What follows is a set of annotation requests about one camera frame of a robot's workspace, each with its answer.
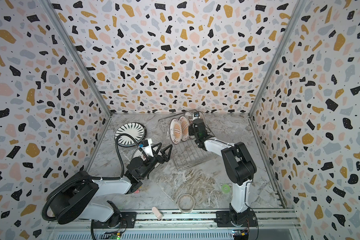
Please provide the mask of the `white striped plate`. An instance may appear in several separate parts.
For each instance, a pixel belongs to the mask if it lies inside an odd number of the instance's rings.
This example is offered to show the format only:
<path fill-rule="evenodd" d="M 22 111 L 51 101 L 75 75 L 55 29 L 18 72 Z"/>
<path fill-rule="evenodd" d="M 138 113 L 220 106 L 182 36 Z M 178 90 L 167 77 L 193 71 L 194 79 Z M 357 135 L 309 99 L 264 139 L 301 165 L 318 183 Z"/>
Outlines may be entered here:
<path fill-rule="evenodd" d="M 120 134 L 128 134 L 133 137 L 137 143 L 140 143 L 146 137 L 147 129 L 144 125 L 137 122 L 126 123 L 116 130 L 115 139 L 117 139 Z M 133 147 L 135 142 L 127 136 L 121 136 L 117 144 L 120 147 L 129 148 Z"/>

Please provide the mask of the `orange sunburst plate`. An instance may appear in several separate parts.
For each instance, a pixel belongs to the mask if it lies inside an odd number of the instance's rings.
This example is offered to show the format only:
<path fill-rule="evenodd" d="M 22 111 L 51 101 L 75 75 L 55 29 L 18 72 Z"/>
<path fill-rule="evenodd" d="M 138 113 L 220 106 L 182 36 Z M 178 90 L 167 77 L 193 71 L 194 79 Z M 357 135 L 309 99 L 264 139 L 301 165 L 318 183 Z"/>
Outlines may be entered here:
<path fill-rule="evenodd" d="M 182 127 L 180 121 L 176 118 L 171 119 L 170 122 L 170 138 L 174 145 L 178 145 L 182 141 Z"/>
<path fill-rule="evenodd" d="M 181 129 L 182 129 L 182 142 L 186 142 L 189 139 L 190 122 L 188 118 L 185 116 L 180 116 L 179 122 L 181 124 Z"/>

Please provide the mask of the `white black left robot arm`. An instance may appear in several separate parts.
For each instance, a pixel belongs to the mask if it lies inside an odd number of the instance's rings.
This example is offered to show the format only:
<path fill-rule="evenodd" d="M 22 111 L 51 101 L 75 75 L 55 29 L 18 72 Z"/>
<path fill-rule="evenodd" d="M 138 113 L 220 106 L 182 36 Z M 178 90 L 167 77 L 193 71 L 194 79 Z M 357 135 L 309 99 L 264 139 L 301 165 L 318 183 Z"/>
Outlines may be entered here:
<path fill-rule="evenodd" d="M 119 208 L 112 201 L 102 205 L 94 203 L 93 199 L 135 193 L 158 164 L 170 160 L 172 148 L 172 145 L 163 148 L 162 143 L 140 145 L 138 151 L 142 156 L 130 161 L 122 177 L 97 177 L 86 171 L 77 172 L 48 195 L 42 218 L 60 225 L 80 219 L 105 223 L 109 228 L 118 226 L 123 222 Z"/>

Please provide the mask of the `aluminium corner post right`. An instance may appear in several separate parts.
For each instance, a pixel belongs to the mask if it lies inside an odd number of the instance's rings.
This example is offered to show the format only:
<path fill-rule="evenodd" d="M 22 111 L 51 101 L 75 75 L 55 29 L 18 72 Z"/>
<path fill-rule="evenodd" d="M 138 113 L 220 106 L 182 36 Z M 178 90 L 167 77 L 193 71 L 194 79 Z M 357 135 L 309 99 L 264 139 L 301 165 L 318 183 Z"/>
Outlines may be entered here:
<path fill-rule="evenodd" d="M 296 3 L 296 6 L 292 12 L 292 15 L 291 15 L 291 19 L 289 20 L 287 26 L 286 26 L 286 30 L 281 38 L 281 41 L 278 45 L 278 47 L 276 48 L 276 52 L 273 56 L 273 59 L 271 61 L 271 64 L 269 66 L 269 69 L 265 75 L 265 79 L 263 81 L 263 83 L 261 84 L 261 86 L 259 87 L 259 91 L 258 91 L 258 94 L 253 102 L 253 105 L 250 109 L 250 112 L 248 114 L 249 118 L 251 119 L 252 116 L 255 115 L 255 112 L 256 112 L 256 108 L 257 106 L 260 104 L 260 101 L 262 99 L 262 95 L 264 94 L 264 92 L 266 91 L 266 87 L 267 85 L 269 84 L 269 82 L 271 81 L 271 77 L 278 65 L 278 62 L 280 60 L 280 58 L 282 57 L 282 54 L 287 46 L 287 43 L 291 37 L 291 34 L 294 30 L 294 27 L 298 21 L 298 18 L 300 16 L 300 14 L 302 13 L 303 11 L 303 8 L 305 7 L 305 4 L 307 3 L 306 0 L 298 0 L 297 3 Z"/>

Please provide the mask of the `aluminium corner post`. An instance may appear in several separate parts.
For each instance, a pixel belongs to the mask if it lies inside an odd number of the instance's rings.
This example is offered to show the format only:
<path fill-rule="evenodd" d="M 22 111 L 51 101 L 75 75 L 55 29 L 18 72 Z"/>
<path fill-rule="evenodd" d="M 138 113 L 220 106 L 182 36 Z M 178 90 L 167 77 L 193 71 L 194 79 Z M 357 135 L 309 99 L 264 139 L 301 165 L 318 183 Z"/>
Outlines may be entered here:
<path fill-rule="evenodd" d="M 85 80 L 91 87 L 91 90 L 92 90 L 93 94 L 95 95 L 96 99 L 99 101 L 99 105 L 103 109 L 104 113 L 108 116 L 108 118 L 112 117 L 111 111 L 108 109 L 107 104 L 106 104 L 105 100 L 103 99 L 102 95 L 100 94 L 100 91 L 99 91 L 96 83 L 93 81 L 91 74 L 89 73 L 89 71 L 86 68 L 85 64 L 83 63 L 81 57 L 79 56 L 79 54 L 75 48 L 75 45 L 70 40 L 70 37 L 69 37 L 67 31 L 65 30 L 64 25 L 61 23 L 61 20 L 59 19 L 58 14 L 55 12 L 51 1 L 40 1 L 40 4 L 41 4 L 43 10 L 46 12 L 48 18 L 51 20 L 54 28 L 60 35 L 61 40 L 65 44 L 68 52 L 72 56 L 78 69 L 84 75 Z"/>
<path fill-rule="evenodd" d="M 287 46 L 287 43 L 291 37 L 291 34 L 294 30 L 294 27 L 298 21 L 298 18 L 300 16 L 300 14 L 302 13 L 303 11 L 303 8 L 305 7 L 305 4 L 307 3 L 306 0 L 298 0 L 297 3 L 296 3 L 296 6 L 292 12 L 292 15 L 291 15 L 291 19 L 289 20 L 287 26 L 286 26 L 286 30 L 281 38 L 281 41 L 278 45 L 278 47 L 276 48 L 276 52 L 273 56 L 273 59 L 271 61 L 271 64 L 269 66 L 269 69 L 265 75 L 265 79 L 263 81 L 263 83 L 261 84 L 261 86 L 259 87 L 259 91 L 258 91 L 258 94 L 253 102 L 253 105 L 250 109 L 250 112 L 248 114 L 249 118 L 251 119 L 252 116 L 255 115 L 255 112 L 256 112 L 256 108 L 257 106 L 260 104 L 260 101 L 262 99 L 262 95 L 264 94 L 264 92 L 266 91 L 266 87 L 267 85 L 269 84 L 269 82 L 271 81 L 271 77 L 278 65 L 278 62 L 280 60 L 280 58 L 282 57 L 282 54 Z"/>

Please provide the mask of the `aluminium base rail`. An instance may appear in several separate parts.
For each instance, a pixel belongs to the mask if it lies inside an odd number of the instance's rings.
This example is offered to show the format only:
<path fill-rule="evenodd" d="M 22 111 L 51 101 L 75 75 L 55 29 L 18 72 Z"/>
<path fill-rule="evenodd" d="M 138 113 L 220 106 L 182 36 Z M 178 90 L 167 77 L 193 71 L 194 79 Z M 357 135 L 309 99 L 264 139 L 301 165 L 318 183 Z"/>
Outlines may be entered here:
<path fill-rule="evenodd" d="M 241 226 L 228 221 L 220 209 L 162 210 L 158 220 L 152 211 L 123 211 L 121 223 L 109 228 L 104 223 L 77 220 L 66 225 L 50 223 L 46 240 L 303 240 L 295 212 L 291 209 L 254 209 Z"/>

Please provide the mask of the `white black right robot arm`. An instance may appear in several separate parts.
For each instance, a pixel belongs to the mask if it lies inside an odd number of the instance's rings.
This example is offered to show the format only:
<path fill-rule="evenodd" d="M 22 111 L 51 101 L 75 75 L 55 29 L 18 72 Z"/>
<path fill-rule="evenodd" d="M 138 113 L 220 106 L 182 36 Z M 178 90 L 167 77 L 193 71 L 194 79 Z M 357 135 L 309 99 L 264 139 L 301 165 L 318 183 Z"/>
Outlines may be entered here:
<path fill-rule="evenodd" d="M 250 184 L 257 172 L 257 167 L 246 145 L 242 142 L 232 144 L 217 139 L 207 132 L 204 120 L 196 117 L 189 126 L 189 134 L 195 137 L 198 148 L 222 157 L 227 176 L 233 183 L 228 220 L 220 218 L 217 222 L 232 223 L 238 227 L 248 224 Z"/>

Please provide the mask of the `pink eraser block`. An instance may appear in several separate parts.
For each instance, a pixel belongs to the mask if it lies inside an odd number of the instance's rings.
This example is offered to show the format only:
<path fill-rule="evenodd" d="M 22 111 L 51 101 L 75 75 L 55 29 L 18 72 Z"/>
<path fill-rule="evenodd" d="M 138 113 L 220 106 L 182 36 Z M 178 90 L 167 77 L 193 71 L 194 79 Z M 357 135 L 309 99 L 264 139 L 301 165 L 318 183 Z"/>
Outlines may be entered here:
<path fill-rule="evenodd" d="M 158 221 L 163 219 L 164 215 L 161 213 L 161 211 L 157 207 L 152 207 L 152 212 Z"/>

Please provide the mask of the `green round lid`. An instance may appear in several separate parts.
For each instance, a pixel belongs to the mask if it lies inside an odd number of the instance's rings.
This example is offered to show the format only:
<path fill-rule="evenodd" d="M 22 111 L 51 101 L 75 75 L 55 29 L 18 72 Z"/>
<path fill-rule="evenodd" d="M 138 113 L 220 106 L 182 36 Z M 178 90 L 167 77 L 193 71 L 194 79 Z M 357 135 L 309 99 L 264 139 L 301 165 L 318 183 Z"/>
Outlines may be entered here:
<path fill-rule="evenodd" d="M 229 194 L 230 192 L 231 192 L 231 187 L 230 187 L 230 185 L 228 185 L 228 184 L 223 184 L 222 186 L 221 186 L 221 191 L 222 191 L 222 193 L 223 194 Z"/>

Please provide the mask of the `red character plate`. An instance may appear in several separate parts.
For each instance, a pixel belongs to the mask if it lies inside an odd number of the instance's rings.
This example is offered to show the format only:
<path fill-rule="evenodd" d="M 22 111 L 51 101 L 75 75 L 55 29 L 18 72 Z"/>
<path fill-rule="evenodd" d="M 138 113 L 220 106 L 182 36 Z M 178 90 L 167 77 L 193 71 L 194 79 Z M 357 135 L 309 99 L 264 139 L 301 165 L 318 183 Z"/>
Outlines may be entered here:
<path fill-rule="evenodd" d="M 191 111 L 186 111 L 186 112 L 184 113 L 184 116 L 187 117 L 190 122 L 193 121 L 193 112 L 191 112 Z"/>
<path fill-rule="evenodd" d="M 146 162 L 148 160 L 139 149 L 135 150 L 135 152 L 133 153 L 133 156 L 132 156 L 132 158 L 137 158 L 137 157 L 140 157 L 144 162 Z"/>

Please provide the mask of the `aluminium corner post left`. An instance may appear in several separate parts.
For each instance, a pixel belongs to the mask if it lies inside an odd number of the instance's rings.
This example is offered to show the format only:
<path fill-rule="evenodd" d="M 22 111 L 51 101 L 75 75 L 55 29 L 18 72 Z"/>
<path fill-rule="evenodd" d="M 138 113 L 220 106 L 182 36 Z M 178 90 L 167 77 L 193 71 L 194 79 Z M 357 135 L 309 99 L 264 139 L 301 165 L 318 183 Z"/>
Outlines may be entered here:
<path fill-rule="evenodd" d="M 89 73 L 89 71 L 86 68 L 85 64 L 83 63 L 81 57 L 79 56 L 79 54 L 75 48 L 75 45 L 70 40 L 70 37 L 69 37 L 67 31 L 65 30 L 64 25 L 61 23 L 61 20 L 59 19 L 58 14 L 55 12 L 51 1 L 40 1 L 40 4 L 41 4 L 43 10 L 46 12 L 48 18 L 51 20 L 54 28 L 60 35 L 61 40 L 65 44 L 68 52 L 72 56 L 78 69 L 84 75 L 85 80 L 91 87 L 91 90 L 92 90 L 93 94 L 95 95 L 96 99 L 99 101 L 99 105 L 103 109 L 104 113 L 108 116 L 108 118 L 112 117 L 111 111 L 108 109 L 107 104 L 106 104 L 105 100 L 103 99 L 102 95 L 100 94 L 100 91 L 99 91 L 96 83 L 93 81 L 91 74 Z"/>

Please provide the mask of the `orange sunburst plate front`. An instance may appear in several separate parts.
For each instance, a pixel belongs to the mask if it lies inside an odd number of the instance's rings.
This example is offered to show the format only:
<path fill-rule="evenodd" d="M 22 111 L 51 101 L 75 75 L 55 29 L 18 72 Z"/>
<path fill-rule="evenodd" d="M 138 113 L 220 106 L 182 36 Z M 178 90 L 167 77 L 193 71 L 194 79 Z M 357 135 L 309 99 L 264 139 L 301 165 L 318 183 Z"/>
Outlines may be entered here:
<path fill-rule="evenodd" d="M 180 121 L 176 118 L 171 119 L 170 122 L 170 138 L 174 145 L 178 145 L 182 141 L 182 127 Z"/>

